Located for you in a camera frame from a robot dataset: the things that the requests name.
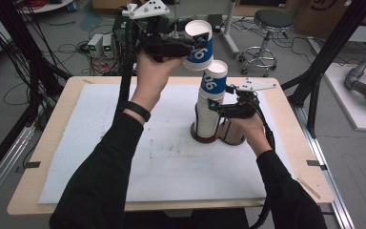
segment round stool seat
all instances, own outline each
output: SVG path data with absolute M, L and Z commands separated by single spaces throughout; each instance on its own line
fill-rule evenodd
M 279 10 L 258 10 L 254 14 L 254 21 L 274 29 L 286 29 L 292 26 L 293 17 Z

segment person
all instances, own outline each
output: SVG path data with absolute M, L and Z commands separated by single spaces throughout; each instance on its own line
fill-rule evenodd
M 182 58 L 158 63 L 146 53 L 137 58 L 137 87 L 131 102 L 150 112 Z M 50 228 L 248 228 L 245 211 L 193 211 L 189 220 L 169 219 L 161 212 L 125 213 L 132 157 L 146 120 L 125 109 L 71 177 L 50 218 Z M 257 155 L 275 228 L 326 228 L 314 200 L 270 147 L 258 117 L 231 121 L 244 131 Z

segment person's right arm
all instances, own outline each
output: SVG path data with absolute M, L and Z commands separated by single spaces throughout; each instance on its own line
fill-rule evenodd
M 327 228 L 314 200 L 291 178 L 264 135 L 258 115 L 231 119 L 237 124 L 257 156 L 257 166 L 265 185 L 275 228 Z

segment blue cup label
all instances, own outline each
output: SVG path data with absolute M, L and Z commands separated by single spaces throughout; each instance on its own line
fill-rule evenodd
M 207 47 L 199 50 L 193 51 L 187 60 L 192 63 L 200 64 L 209 60 L 213 56 L 213 39 L 211 38 L 207 42 Z
M 225 91 L 227 84 L 227 76 L 214 78 L 210 75 L 203 74 L 201 80 L 201 88 L 208 94 L 221 94 Z

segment person's left arm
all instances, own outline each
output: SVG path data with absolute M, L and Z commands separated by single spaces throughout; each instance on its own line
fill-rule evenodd
M 157 63 L 138 56 L 131 102 L 150 112 L 182 59 Z M 71 177 L 50 219 L 51 228 L 122 228 L 129 176 L 144 117 L 126 109 Z

